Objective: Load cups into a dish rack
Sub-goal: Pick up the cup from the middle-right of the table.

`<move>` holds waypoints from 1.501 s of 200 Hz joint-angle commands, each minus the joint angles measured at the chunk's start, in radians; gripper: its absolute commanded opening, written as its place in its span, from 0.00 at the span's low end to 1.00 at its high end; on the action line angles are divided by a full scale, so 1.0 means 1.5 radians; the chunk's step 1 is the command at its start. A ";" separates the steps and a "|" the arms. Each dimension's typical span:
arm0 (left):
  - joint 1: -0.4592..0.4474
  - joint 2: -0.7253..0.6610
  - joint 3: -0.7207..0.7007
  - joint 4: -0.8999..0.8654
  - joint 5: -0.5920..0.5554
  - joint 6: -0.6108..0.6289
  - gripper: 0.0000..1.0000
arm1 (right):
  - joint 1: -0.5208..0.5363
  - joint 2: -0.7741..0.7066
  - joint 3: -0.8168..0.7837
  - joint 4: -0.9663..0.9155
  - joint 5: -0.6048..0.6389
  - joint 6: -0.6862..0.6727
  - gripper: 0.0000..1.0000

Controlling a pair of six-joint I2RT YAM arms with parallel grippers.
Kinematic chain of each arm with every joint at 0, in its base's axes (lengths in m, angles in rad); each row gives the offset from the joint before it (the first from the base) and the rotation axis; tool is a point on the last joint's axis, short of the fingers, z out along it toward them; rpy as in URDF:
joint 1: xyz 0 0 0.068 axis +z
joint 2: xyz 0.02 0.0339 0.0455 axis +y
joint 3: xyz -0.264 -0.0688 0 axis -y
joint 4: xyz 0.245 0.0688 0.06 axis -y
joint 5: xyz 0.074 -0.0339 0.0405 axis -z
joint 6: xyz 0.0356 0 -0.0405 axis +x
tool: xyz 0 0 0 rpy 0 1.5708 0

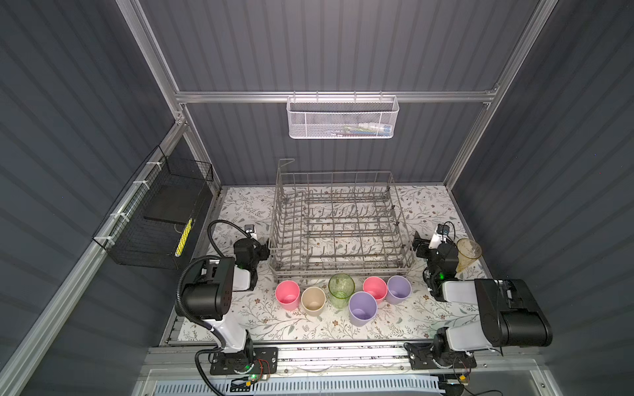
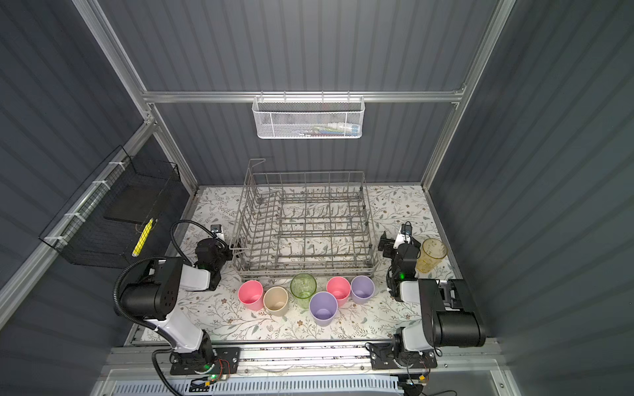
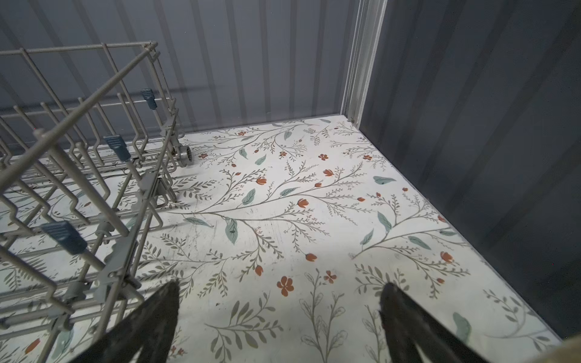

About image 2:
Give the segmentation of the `large purple plastic cup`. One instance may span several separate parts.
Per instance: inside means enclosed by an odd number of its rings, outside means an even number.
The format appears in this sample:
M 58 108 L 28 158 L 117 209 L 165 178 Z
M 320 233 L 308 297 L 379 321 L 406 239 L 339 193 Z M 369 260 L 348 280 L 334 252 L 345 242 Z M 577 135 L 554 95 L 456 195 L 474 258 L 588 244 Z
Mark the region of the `large purple plastic cup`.
M 327 291 L 315 293 L 309 303 L 310 314 L 322 327 L 329 325 L 338 313 L 338 301 Z

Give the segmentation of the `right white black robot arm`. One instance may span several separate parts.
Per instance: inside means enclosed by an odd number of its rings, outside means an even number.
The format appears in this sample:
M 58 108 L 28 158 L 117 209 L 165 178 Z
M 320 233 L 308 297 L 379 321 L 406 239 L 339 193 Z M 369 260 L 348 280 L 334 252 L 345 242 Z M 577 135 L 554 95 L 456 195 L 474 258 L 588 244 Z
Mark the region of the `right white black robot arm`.
M 443 347 L 482 347 L 485 325 L 464 280 L 421 279 L 415 267 L 422 244 L 409 234 L 380 237 L 377 250 L 391 260 L 386 273 L 390 296 L 400 303 L 417 305 L 420 319 L 398 328 L 389 343 L 368 343 L 375 370 L 424 369 L 437 366 Z

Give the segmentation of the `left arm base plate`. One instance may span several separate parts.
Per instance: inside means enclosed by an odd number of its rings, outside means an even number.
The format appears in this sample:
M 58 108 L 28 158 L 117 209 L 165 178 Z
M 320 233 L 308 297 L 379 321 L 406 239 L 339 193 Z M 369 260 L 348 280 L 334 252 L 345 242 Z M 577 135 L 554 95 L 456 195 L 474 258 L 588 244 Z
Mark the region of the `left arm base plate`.
M 213 351 L 170 354 L 171 376 L 232 375 L 237 372 L 241 349 L 220 347 Z

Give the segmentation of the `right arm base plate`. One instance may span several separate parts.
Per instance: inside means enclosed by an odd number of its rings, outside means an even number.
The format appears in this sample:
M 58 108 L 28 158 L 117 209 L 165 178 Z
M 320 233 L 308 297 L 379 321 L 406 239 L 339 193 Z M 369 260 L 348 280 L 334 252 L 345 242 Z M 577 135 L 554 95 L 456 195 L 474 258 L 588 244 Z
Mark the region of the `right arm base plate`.
M 365 343 L 375 371 L 416 369 L 428 371 L 438 367 L 433 351 L 406 351 L 391 343 Z

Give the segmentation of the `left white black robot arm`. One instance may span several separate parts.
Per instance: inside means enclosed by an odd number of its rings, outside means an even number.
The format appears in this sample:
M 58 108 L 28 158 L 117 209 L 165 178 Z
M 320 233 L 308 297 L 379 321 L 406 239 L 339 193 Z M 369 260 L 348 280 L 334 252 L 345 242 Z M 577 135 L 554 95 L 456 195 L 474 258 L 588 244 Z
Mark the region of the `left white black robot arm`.
M 216 353 L 208 333 L 177 308 L 178 294 L 213 291 L 221 270 L 232 254 L 222 239 L 204 239 L 195 249 L 196 262 L 186 257 L 148 257 L 119 275 L 113 291 L 115 312 L 167 341 L 175 373 L 206 373 L 216 366 Z

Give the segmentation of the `yellow transparent glass cup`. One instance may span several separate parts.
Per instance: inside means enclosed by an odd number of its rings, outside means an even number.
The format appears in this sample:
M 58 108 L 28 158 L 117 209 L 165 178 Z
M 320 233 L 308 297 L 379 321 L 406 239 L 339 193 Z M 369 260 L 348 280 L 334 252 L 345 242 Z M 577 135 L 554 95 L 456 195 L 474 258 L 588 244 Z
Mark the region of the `yellow transparent glass cup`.
M 447 257 L 447 247 L 440 239 L 425 239 L 421 244 L 420 255 L 415 269 L 420 273 L 429 273 L 445 257 Z

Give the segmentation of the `green transparent glass cup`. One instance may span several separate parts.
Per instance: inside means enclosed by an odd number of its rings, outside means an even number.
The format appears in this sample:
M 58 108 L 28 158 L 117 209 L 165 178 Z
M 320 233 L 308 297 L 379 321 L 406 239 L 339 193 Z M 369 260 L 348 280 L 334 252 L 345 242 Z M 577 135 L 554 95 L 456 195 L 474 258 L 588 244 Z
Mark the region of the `green transparent glass cup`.
M 297 304 L 307 310 L 310 300 L 317 290 L 315 277 L 310 274 L 298 274 L 293 277 L 290 288 Z

